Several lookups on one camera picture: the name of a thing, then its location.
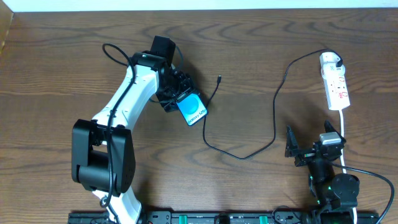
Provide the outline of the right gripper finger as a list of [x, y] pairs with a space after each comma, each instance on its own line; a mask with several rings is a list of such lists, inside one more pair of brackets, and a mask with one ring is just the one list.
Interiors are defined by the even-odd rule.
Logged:
[[338, 132], [328, 120], [325, 120], [325, 122], [324, 122], [324, 128], [325, 128], [325, 132], [326, 132], [326, 133], [336, 133], [337, 135], [339, 135], [339, 137], [340, 137], [343, 141], [345, 140], [345, 138], [341, 135], [341, 133]]
[[299, 145], [290, 126], [286, 127], [286, 136], [285, 157], [295, 157], [299, 153]]

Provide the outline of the blue Galaxy smartphone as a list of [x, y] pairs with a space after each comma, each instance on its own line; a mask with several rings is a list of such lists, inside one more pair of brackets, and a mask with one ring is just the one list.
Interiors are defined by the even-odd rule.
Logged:
[[208, 110], [197, 94], [190, 94], [185, 99], [177, 102], [177, 106], [189, 126], [193, 126], [208, 114]]

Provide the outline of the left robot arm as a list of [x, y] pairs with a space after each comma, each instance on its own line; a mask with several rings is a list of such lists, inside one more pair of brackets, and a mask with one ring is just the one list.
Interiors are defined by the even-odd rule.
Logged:
[[147, 223], [131, 187], [136, 171], [132, 131], [152, 96], [166, 112], [178, 110], [188, 126], [208, 111], [191, 77], [172, 62], [179, 47], [155, 36], [150, 50], [124, 54], [126, 75], [106, 106], [72, 129], [72, 179], [99, 198], [99, 213], [70, 213], [69, 223]]

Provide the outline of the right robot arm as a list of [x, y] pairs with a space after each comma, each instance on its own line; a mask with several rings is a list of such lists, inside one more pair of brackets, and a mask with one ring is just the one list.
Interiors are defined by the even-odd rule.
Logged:
[[320, 208], [303, 218], [304, 223], [332, 223], [339, 218], [344, 223], [353, 220], [353, 209], [358, 205], [360, 181], [355, 175], [336, 174], [333, 161], [340, 158], [346, 139], [330, 124], [311, 148], [301, 149], [290, 126], [286, 127], [285, 157], [293, 157], [295, 166], [307, 166], [308, 185]]

